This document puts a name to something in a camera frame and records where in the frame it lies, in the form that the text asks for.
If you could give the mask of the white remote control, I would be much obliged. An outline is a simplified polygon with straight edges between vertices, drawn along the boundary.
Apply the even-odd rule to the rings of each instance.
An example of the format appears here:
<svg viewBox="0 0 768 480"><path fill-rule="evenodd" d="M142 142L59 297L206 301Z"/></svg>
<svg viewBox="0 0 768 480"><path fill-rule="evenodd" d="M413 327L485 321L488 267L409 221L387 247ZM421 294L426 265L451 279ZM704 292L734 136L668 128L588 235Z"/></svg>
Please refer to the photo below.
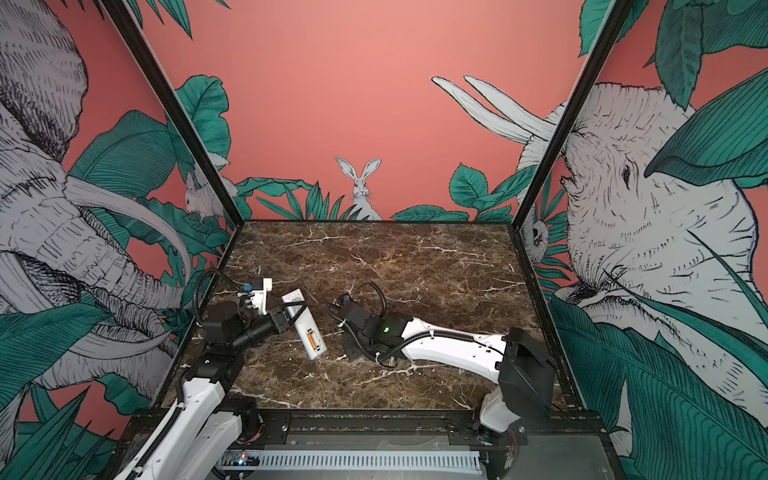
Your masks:
<svg viewBox="0 0 768 480"><path fill-rule="evenodd" d="M294 300L305 300L303 296L303 293L300 289L295 289L281 297L282 303L287 301L294 301ZM310 360L316 360L318 357L322 356L327 351L327 346L322 338L322 335L320 333L320 330L316 324L316 321L309 309L309 306L307 309L303 312L301 317L296 321L296 323L293 325L295 328L299 339L301 340L301 343L303 347L305 348L305 351L309 357ZM319 351L314 351L312 347L310 346L310 343L307 339L307 331L311 330L315 334L315 339L317 343L321 346L321 349Z"/></svg>

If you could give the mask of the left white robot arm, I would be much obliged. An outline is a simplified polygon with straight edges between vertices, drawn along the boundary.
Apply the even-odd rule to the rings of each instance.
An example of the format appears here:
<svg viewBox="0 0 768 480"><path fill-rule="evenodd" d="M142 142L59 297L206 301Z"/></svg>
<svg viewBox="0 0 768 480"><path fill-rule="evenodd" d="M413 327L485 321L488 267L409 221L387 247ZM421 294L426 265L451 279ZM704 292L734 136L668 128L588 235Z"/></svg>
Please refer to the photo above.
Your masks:
<svg viewBox="0 0 768 480"><path fill-rule="evenodd" d="M239 375L244 354L293 327L308 311L302 300L258 315L234 302L209 308L203 323L208 350L180 375L177 397L145 444L126 461L117 479L204 479L247 424L262 428L254 408L220 408Z"/></svg>

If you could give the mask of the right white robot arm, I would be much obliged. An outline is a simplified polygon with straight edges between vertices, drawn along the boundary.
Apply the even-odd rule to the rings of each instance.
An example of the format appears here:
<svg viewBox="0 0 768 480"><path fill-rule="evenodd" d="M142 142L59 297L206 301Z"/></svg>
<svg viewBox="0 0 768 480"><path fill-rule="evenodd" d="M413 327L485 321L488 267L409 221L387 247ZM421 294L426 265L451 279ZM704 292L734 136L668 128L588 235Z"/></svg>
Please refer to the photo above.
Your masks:
<svg viewBox="0 0 768 480"><path fill-rule="evenodd" d="M484 397L478 414L486 430L501 434L523 419L542 420L552 411L556 363L525 330L458 331L386 308L373 313L349 295L325 310L352 342L354 357L390 369L401 360L440 363L492 382L495 388Z"/></svg>

